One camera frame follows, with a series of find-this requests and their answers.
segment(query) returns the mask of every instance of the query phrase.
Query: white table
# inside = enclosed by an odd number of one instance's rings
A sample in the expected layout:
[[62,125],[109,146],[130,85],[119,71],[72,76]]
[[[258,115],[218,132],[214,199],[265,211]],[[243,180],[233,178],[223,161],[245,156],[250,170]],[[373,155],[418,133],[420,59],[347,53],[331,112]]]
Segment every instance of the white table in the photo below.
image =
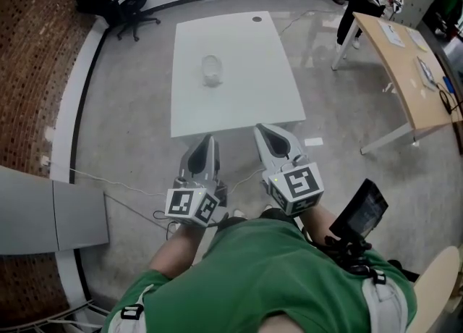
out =
[[[217,56],[223,66],[223,82],[216,88],[203,84],[201,64],[207,55]],[[291,67],[268,12],[177,24],[172,137],[304,119]]]

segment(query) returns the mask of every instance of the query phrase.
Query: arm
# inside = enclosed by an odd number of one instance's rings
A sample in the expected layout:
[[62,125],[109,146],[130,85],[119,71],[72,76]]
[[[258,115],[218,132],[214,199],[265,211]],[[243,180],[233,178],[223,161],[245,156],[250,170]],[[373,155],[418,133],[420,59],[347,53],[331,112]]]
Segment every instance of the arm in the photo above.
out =
[[320,245],[325,244],[325,236],[329,235],[334,239],[338,239],[331,231],[330,226],[333,224],[336,216],[318,204],[300,215],[304,228],[307,230],[310,239]]
[[170,279],[184,273],[193,264],[204,232],[205,227],[181,225],[156,252],[149,269],[159,271]]

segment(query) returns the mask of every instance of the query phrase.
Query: black monitor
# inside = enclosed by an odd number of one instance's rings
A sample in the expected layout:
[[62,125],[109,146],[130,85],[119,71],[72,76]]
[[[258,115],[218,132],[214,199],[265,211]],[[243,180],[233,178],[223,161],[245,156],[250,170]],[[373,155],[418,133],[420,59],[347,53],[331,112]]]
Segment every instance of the black monitor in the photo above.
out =
[[364,240],[378,225],[387,208],[388,204],[375,183],[365,179],[330,230],[343,243]]

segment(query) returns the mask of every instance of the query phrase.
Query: office chair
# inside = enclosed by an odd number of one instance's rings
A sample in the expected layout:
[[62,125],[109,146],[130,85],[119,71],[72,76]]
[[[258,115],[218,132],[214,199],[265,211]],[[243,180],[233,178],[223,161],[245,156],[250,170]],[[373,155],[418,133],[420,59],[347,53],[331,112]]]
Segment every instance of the office chair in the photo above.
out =
[[117,38],[119,40],[122,39],[121,34],[129,28],[132,28],[133,39],[135,41],[140,40],[137,36],[137,29],[141,22],[161,23],[156,17],[147,17],[152,13],[152,10],[141,11],[147,0],[125,0],[122,3],[119,3],[120,0],[75,1],[77,3],[76,9],[78,12],[104,17],[110,30],[119,25],[124,25],[122,30],[117,33]]
[[127,29],[132,27],[133,30],[133,39],[135,41],[140,40],[137,37],[138,25],[141,22],[156,22],[156,24],[161,23],[157,17],[147,17],[151,14],[150,10],[145,10],[144,12],[141,9],[145,6],[147,0],[125,0],[121,3],[121,10],[125,16],[125,24],[122,30],[117,33],[117,38],[122,39],[121,34]]

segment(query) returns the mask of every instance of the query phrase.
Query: cable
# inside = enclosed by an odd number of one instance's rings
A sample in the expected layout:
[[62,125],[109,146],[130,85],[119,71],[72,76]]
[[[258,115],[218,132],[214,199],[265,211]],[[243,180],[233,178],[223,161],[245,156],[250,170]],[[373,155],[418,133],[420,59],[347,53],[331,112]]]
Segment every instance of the cable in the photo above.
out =
[[[58,166],[58,167],[61,167],[62,169],[67,169],[63,166],[61,166],[60,164],[57,164],[55,162],[52,162],[50,161],[50,164],[54,164],[55,166]],[[124,184],[123,182],[112,182],[112,181],[109,181],[107,179],[104,179],[102,177],[97,177],[97,176],[93,176],[92,174],[88,174],[86,172],[82,172],[82,171],[77,171],[76,169],[73,169],[73,168],[69,168],[70,171],[73,171],[73,172],[76,172],[78,174],[83,174],[84,176],[88,176],[88,177],[91,177],[92,179],[94,180],[98,180],[98,181],[104,181],[104,182],[107,182],[108,184],[111,184],[111,185],[121,185],[123,187],[126,187],[127,189],[129,190],[134,190],[134,191],[137,191],[137,192],[140,192],[140,193],[143,193],[145,195],[149,195],[149,196],[156,196],[156,195],[162,195],[162,196],[166,196],[166,194],[164,193],[147,193],[141,189],[137,189],[136,187],[130,187],[129,185],[126,185]]]
[[291,27],[293,25],[294,22],[297,22],[299,19],[303,18],[309,12],[322,12],[322,13],[325,13],[325,14],[336,14],[338,11],[337,10],[331,11],[331,10],[308,9],[308,10],[304,11],[299,17],[292,20],[285,28],[283,28],[283,30],[279,33],[279,36],[281,37],[285,30],[287,30],[289,27]]
[[[437,88],[439,89],[439,96],[441,97],[443,107],[446,109],[447,113],[450,115],[450,120],[452,123],[454,123],[454,119],[452,117],[453,111],[456,110],[456,113],[458,114],[458,110],[460,112],[460,116],[463,117],[462,110],[458,108],[460,103],[456,100],[456,96],[452,95],[450,92],[448,92],[442,84],[439,82],[435,83]],[[449,97],[447,95],[450,95],[452,102],[454,103],[454,106],[450,104]]]
[[171,232],[172,234],[174,234],[171,230],[170,230],[170,226],[172,224],[176,224],[177,222],[176,221],[170,221],[168,224],[167,224],[167,231],[166,231],[166,240],[169,240],[169,233]]
[[117,202],[117,203],[120,204],[121,206],[123,206],[123,207],[125,207],[126,209],[128,209],[129,211],[131,211],[131,212],[137,214],[138,216],[144,218],[145,220],[151,222],[152,224],[155,224],[157,227],[160,227],[160,228],[162,228],[162,229],[164,229],[164,230],[166,230],[166,231],[170,231],[170,230],[168,230],[167,227],[165,227],[165,226],[159,224],[158,222],[153,221],[153,220],[150,219],[149,217],[146,217],[144,214],[141,214],[140,212],[134,210],[132,207],[129,207],[126,203],[121,202],[119,199],[114,198],[114,197],[111,197],[109,194],[106,194],[106,193],[104,193],[104,196],[105,196],[105,198],[109,198],[109,199],[111,199],[111,200]]
[[[161,217],[156,217],[156,216],[154,216],[154,215],[157,214],[157,213],[162,213],[162,214],[163,214],[162,218],[161,218]],[[153,217],[154,217],[154,219],[156,219],[156,220],[167,220],[167,219],[168,219],[168,217],[166,217],[166,216],[164,215],[164,211],[161,211],[161,210],[159,210],[159,209],[158,209],[157,211],[154,211],[154,212],[153,212]]]
[[[235,184],[235,186],[233,187],[233,189],[230,190],[230,192],[228,193],[228,195],[233,194],[233,192],[237,189],[237,187],[238,187],[239,185],[241,185],[242,183],[244,183],[244,182],[246,182],[246,181],[248,181],[248,180],[251,180],[252,177],[253,177],[255,174],[257,174],[258,172],[262,172],[262,171],[264,171],[264,170],[265,170],[265,168],[258,169],[257,171],[254,171],[249,177],[245,178],[244,180],[241,180],[241,181],[237,182],[237,183]],[[216,191],[216,193],[218,193],[219,191],[221,191],[221,190],[223,190],[223,189],[225,189],[225,188],[226,188],[226,186],[224,186],[224,187],[218,189],[218,190]]]

